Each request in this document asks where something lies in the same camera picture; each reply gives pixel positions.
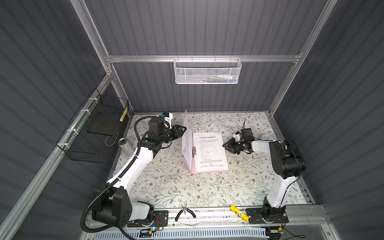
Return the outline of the pink file folder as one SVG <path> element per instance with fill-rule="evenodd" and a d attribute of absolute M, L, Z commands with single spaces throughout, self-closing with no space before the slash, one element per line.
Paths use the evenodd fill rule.
<path fill-rule="evenodd" d="M 187 131 L 184 133 L 182 136 L 182 153 L 183 156 L 186 160 L 186 163 L 188 165 L 188 168 L 191 173 L 193 174 L 198 174 L 195 173 L 194 170 L 192 169 L 194 164 L 193 164 L 193 156 L 192 156 L 192 147 L 193 147 L 193 131 L 189 127 L 189 122 L 188 122 L 188 113 L 185 112 L 184 118 L 183 118 L 183 126 L 187 128 Z"/>

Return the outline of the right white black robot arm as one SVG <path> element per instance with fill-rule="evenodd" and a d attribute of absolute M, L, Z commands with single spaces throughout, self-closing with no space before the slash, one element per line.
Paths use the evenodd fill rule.
<path fill-rule="evenodd" d="M 223 144 L 223 147 L 228 152 L 237 155 L 241 152 L 247 154 L 263 152 L 271 155 L 276 177 L 269 194 L 264 199 L 259 217 L 268 224 L 275 221 L 284 223 L 288 193 L 306 169 L 305 160 L 296 143 L 293 140 L 257 139 L 252 130 L 248 128 L 236 132 L 230 140 Z"/>

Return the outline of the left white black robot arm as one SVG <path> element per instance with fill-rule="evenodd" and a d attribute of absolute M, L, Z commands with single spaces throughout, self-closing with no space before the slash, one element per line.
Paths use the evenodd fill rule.
<path fill-rule="evenodd" d="M 82 214 L 81 228 L 84 231 L 89 230 L 85 223 L 88 213 L 92 214 L 94 221 L 104 224 L 103 227 L 92 229 L 93 232 L 100 232 L 111 227 L 122 229 L 133 221 L 141 221 L 145 224 L 153 222 L 154 206 L 145 202 L 131 201 L 131 188 L 144 168 L 164 148 L 163 144 L 181 138 L 187 128 L 173 125 L 171 113 L 165 112 L 160 116 L 148 116 L 147 118 L 149 119 L 149 130 L 143 136 L 139 135 L 137 125 L 144 118 L 139 118 L 134 123 L 138 145 L 130 160 L 107 181 L 105 187 L 94 192 L 95 198 Z"/>

